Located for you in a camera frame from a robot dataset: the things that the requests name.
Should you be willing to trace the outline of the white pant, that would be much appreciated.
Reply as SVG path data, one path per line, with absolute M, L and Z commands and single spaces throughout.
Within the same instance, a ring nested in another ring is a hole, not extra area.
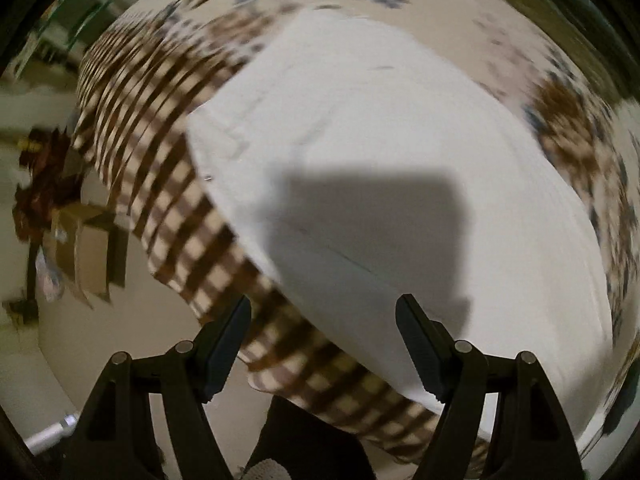
M 186 120 L 209 199 L 256 268 L 402 396 L 437 404 L 395 322 L 540 359 L 575 436 L 612 323 L 574 190 L 518 116 L 402 30 L 306 10 Z

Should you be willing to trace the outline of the brown cardboard box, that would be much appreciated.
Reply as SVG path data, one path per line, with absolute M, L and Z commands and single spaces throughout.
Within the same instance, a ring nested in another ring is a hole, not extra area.
M 74 297 L 89 308 L 111 303 L 111 286 L 126 286 L 128 233 L 104 206 L 76 202 L 54 212 L 51 256 Z

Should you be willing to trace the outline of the dark red floor clutter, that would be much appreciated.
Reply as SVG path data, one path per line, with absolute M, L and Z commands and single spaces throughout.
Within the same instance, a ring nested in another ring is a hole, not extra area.
M 80 200 L 86 167 L 65 130 L 33 128 L 18 146 L 18 166 L 27 170 L 30 183 L 16 187 L 14 231 L 21 242 L 40 244 L 55 211 Z

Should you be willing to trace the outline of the floral checkered bed sheet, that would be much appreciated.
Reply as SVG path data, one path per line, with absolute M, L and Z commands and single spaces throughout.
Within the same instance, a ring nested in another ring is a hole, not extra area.
M 75 144 L 128 218 L 151 274 L 201 320 L 250 298 L 250 385 L 400 460 L 442 404 L 402 396 L 309 322 L 260 272 L 209 199 L 186 120 L 306 10 L 396 27 L 521 119 L 596 234 L 611 312 L 604 398 L 582 456 L 623 430 L 639 375 L 639 64 L 590 0 L 139 0 L 80 69 Z

